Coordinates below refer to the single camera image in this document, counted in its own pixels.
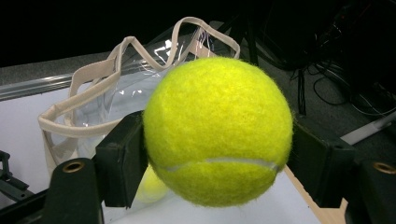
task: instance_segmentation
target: black cable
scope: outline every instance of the black cable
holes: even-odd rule
[[[257,49],[257,55],[259,57],[261,57],[262,59],[264,59],[269,64],[271,64],[273,67],[279,68],[279,69],[284,70],[284,71],[293,70],[293,67],[290,67],[287,64],[284,64],[284,63],[281,63],[281,62],[277,62],[277,61],[271,59],[270,57],[265,55],[265,53],[262,52],[260,49]]]
[[[313,71],[311,71],[311,69],[309,69],[309,67],[311,67],[311,66],[307,66],[306,67],[306,71],[308,72],[309,75],[316,76],[316,75],[322,74],[322,72],[319,69],[318,69],[318,71],[313,72]]]
[[[378,101],[372,103],[372,101],[367,98],[368,97],[363,95],[363,93],[354,92],[350,95],[349,102],[360,112],[370,115],[374,114],[372,112],[368,112],[368,109],[374,110],[378,116],[387,115],[396,109],[395,101],[389,102],[389,105],[384,105],[383,103],[379,102],[381,105],[378,105]]]
[[[317,75],[317,74],[324,74],[326,71],[330,70],[331,66],[332,66],[332,59],[330,59],[329,61],[327,61],[327,64],[321,64],[319,67],[318,63],[314,63],[314,67],[318,70],[315,74],[313,75]]]
[[[332,103],[332,102],[330,102],[330,101],[325,100],[325,99],[318,93],[317,84],[318,84],[322,79],[324,79],[324,78],[330,79],[330,78],[328,78],[328,77],[321,77],[321,78],[319,78],[318,80],[316,80],[316,81],[314,82],[313,88],[314,88],[314,92],[315,92],[315,94],[317,95],[317,97],[318,97],[320,100],[322,100],[324,103],[328,104],[328,105],[343,105],[343,104],[348,103],[348,100],[345,100],[345,101],[343,101],[343,102],[341,102],[341,103]]]
[[[291,75],[289,81],[293,81],[294,79],[298,78],[298,76],[296,76],[296,71],[297,71],[297,70],[294,70],[294,71],[293,71],[293,74]]]
[[[305,80],[304,69],[298,69],[298,111],[301,115],[306,115],[305,108]]]

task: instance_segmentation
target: wire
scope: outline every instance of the wire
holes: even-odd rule
[[[298,110],[302,115],[306,115],[305,106],[305,80],[304,80],[304,70],[298,70]]]
[[[376,113],[378,113],[378,115],[382,114],[364,96],[362,96],[361,94],[359,94],[359,96],[361,97],[361,99],[363,99],[367,103],[367,105],[370,106],[370,108],[372,108]]]
[[[356,110],[358,110],[360,113],[362,113],[362,114],[364,114],[364,115],[368,115],[368,116],[383,116],[383,117],[385,117],[386,115],[388,115],[388,114],[390,114],[391,112],[393,112],[393,111],[395,111],[396,110],[396,107],[394,107],[394,108],[392,108],[392,109],[390,109],[390,110],[388,110],[387,112],[384,112],[384,113],[378,113],[378,114],[372,114],[372,113],[367,113],[367,112],[364,112],[364,111],[362,111],[362,110],[360,110],[360,109],[358,109],[355,105],[353,105],[353,104],[351,104]]]
[[[293,71],[293,74],[291,75],[289,81],[293,81],[294,79],[296,79],[296,78],[298,77],[298,76],[296,76],[296,71],[297,71],[297,70],[294,70],[294,71]]]
[[[313,63],[314,67],[318,70],[316,73],[311,74],[311,75],[318,75],[318,74],[324,74],[326,71],[328,71],[332,65],[332,60],[329,60],[326,64],[326,66],[318,64],[318,63]]]
[[[324,78],[329,79],[328,77],[321,77],[321,78],[317,79],[317,80],[314,82],[313,88],[314,88],[314,92],[315,92],[315,94],[317,95],[317,97],[320,98],[320,100],[322,100],[324,103],[326,103],[326,104],[328,104],[328,105],[344,105],[344,104],[348,103],[348,100],[344,100],[344,101],[341,102],[341,103],[332,103],[332,102],[329,102],[329,101],[325,100],[322,96],[320,96],[320,94],[318,93],[318,90],[317,90],[317,84],[318,84],[321,80],[323,80]]]

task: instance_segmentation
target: yellow tennis ball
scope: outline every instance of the yellow tennis ball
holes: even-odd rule
[[[213,57],[169,71],[143,113],[149,161],[197,205],[241,205],[274,183],[290,154],[292,114],[258,66]]]
[[[149,165],[143,175],[135,197],[142,203],[155,203],[162,199],[168,190],[169,188],[166,187]]]

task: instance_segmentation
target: clear plastic bag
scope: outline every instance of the clear plastic bag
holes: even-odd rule
[[[49,173],[64,161],[92,158],[126,115],[144,110],[169,69],[200,57],[238,58],[239,45],[204,21],[186,17],[145,47],[127,36],[106,60],[79,68],[68,98],[38,117]]]

